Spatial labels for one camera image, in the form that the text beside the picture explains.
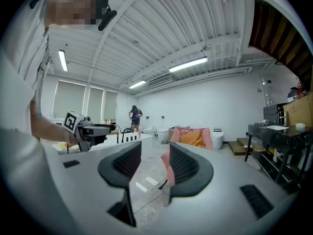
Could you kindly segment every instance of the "white ceiling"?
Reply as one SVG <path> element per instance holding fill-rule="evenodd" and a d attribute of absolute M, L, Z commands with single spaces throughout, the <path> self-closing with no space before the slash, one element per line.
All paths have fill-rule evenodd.
<path fill-rule="evenodd" d="M 51 73 L 130 91 L 129 86 L 142 79 L 149 81 L 169 73 L 174 65 L 203 56 L 209 58 L 207 63 L 173 73 L 174 80 L 231 69 L 238 59 L 239 66 L 271 61 L 247 48 L 254 0 L 109 0 L 109 4 L 118 15 L 102 32 L 51 27 Z M 68 72 L 62 70 L 59 49 L 66 52 Z M 142 86 L 133 92 L 147 89 Z"/>

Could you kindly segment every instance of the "black table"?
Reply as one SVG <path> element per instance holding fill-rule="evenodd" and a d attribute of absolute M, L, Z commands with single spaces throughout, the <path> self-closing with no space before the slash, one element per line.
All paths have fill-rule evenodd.
<path fill-rule="evenodd" d="M 250 153 L 250 145 L 252 136 L 258 138 L 268 147 L 272 147 L 277 149 L 279 152 L 284 154 L 282 164 L 279 168 L 279 172 L 275 179 L 275 182 L 278 182 L 280 177 L 283 174 L 284 168 L 287 164 L 288 156 L 293 155 L 298 152 L 302 152 L 305 148 L 308 148 L 312 144 L 313 139 L 313 129 L 310 127 L 306 127 L 305 130 L 299 131 L 296 130 L 295 126 L 288 126 L 288 129 L 284 130 L 273 130 L 267 128 L 267 126 L 258 126 L 258 125 L 249 125 L 248 126 L 248 147 L 246 150 L 245 162 L 248 159 L 248 155 Z M 310 149 L 307 149 L 306 156 L 304 159 L 303 166 L 298 175 L 298 180 L 301 179 L 302 174 L 304 172 L 308 157 L 309 157 Z"/>

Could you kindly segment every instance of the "toilet lid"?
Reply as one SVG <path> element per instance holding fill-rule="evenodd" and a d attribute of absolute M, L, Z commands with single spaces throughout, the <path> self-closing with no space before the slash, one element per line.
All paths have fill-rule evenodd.
<path fill-rule="evenodd" d="M 222 136 L 224 136 L 224 132 L 223 131 L 213 131 L 212 135 L 215 137 L 222 137 Z"/>

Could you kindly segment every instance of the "fluorescent light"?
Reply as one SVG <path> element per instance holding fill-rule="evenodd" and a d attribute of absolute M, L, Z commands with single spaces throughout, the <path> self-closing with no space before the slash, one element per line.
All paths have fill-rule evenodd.
<path fill-rule="evenodd" d="M 187 67 L 191 67 L 191 66 L 194 66 L 194 65 L 206 63 L 207 61 L 208 61 L 207 57 L 198 58 L 196 60 L 189 61 L 189 62 L 186 62 L 184 64 L 172 67 L 172 68 L 170 68 L 170 72 L 175 72 L 175 71 L 187 68 Z"/>
<path fill-rule="evenodd" d="M 135 88 L 135 87 L 137 87 L 137 86 L 139 86 L 139 85 L 145 84 L 145 83 L 146 83 L 146 81 L 142 80 L 141 82 L 136 83 L 136 84 L 130 86 L 129 89 L 133 89 L 133 88 Z"/>
<path fill-rule="evenodd" d="M 62 68 L 64 71 L 68 71 L 67 69 L 67 61 L 65 60 L 65 51 L 64 50 L 59 50 L 59 56 L 62 64 Z"/>

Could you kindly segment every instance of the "bottle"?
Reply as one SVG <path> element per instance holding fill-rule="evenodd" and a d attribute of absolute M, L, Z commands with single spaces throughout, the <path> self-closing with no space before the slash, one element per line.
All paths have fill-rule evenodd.
<path fill-rule="evenodd" d="M 138 130 L 138 139 L 141 139 L 141 126 L 139 126 L 139 130 Z"/>

